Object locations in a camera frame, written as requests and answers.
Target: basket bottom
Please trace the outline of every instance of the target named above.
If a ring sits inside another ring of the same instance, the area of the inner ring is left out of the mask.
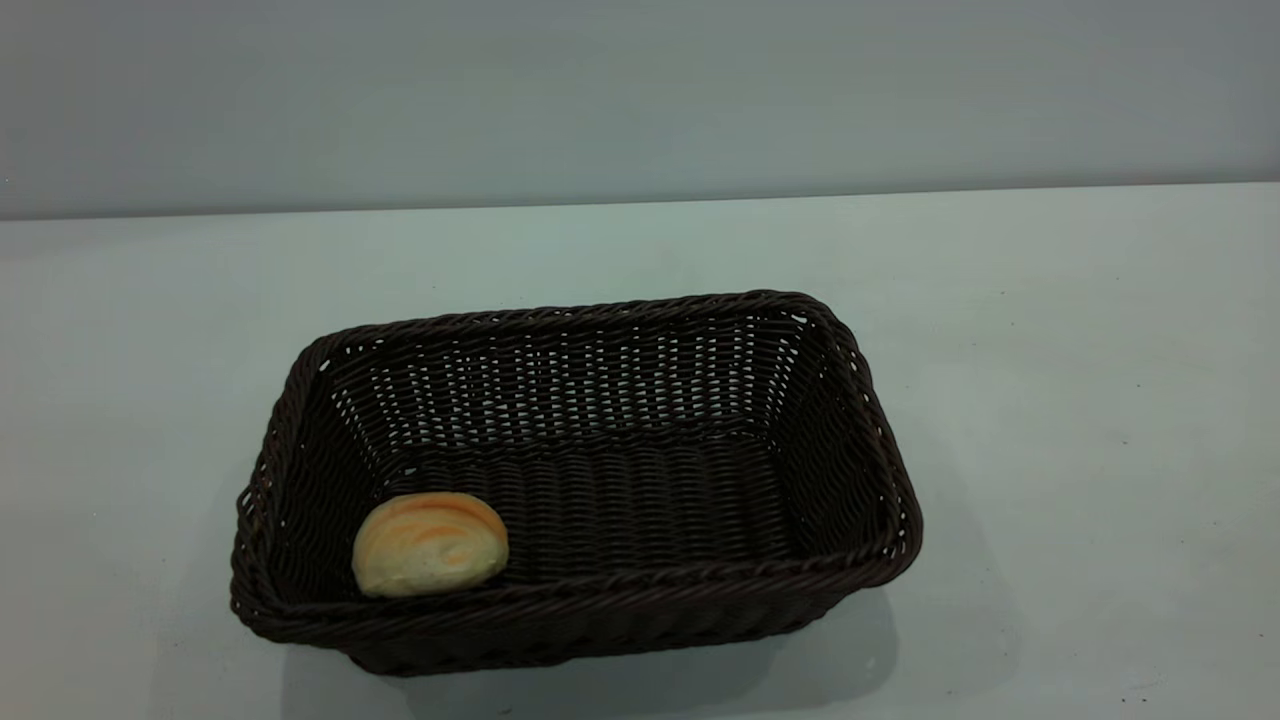
[[[511,533],[499,584],[797,553],[769,446],[745,433],[660,445],[636,434],[593,447],[443,450],[415,460],[410,474],[384,486],[379,502],[429,491],[484,498]]]
[[[480,657],[472,660],[452,660],[440,661],[438,657],[431,657],[429,660],[429,651],[426,647],[417,646],[415,648],[399,647],[393,648],[383,646],[379,648],[369,648],[361,652],[348,652],[347,656],[355,662],[360,669],[372,673],[375,675],[388,675],[398,678],[413,678],[424,675],[445,675],[453,673],[467,673],[474,670],[512,670],[520,667],[550,667],[554,665],[562,665],[570,660],[588,659],[588,657],[613,657],[620,655],[639,655],[645,652],[660,652],[669,650],[684,650],[691,647],[709,647],[718,644],[731,644],[740,642],[753,642],[763,639],[772,635],[783,635],[787,633],[794,633],[801,628],[809,625],[814,620],[822,618],[827,614],[836,602],[840,602],[844,596],[832,596],[829,598],[829,605],[826,602],[810,605],[808,611],[800,614],[800,616],[794,616],[790,621],[778,624],[776,621],[760,623],[758,626],[751,628],[744,633],[727,635],[717,630],[704,632],[696,635],[673,635],[662,639],[654,639],[645,643],[630,644],[627,642],[620,643],[613,641],[612,643],[577,643],[567,648],[558,650],[545,650],[543,652],[525,652],[513,656],[506,653],[495,653],[492,657]]]

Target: bun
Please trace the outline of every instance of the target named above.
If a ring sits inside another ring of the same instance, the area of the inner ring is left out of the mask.
[[[351,569],[369,597],[408,597],[479,585],[507,556],[507,528],[493,507],[465,493],[424,492],[388,500],[365,518]]]

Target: table surface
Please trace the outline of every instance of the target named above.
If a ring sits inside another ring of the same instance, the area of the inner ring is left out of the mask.
[[[312,338],[800,290],[925,514],[781,638],[384,679],[228,609],[234,498]],[[1274,717],[1280,184],[0,224],[6,717]]]

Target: dark brown wicker basket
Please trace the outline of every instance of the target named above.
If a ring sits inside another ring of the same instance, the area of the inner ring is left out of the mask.
[[[507,570],[456,594],[362,597],[365,515],[442,489],[502,515]],[[241,620],[393,675],[786,633],[920,548],[852,336],[812,297],[771,291],[320,338],[238,510]]]

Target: rectangular basket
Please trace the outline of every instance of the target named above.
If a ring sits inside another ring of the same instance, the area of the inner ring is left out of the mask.
[[[365,598],[357,528],[426,491],[492,505],[507,570]],[[854,337],[772,291],[323,337],[289,372],[238,511],[241,620],[390,675],[787,633],[902,573],[922,529]]]

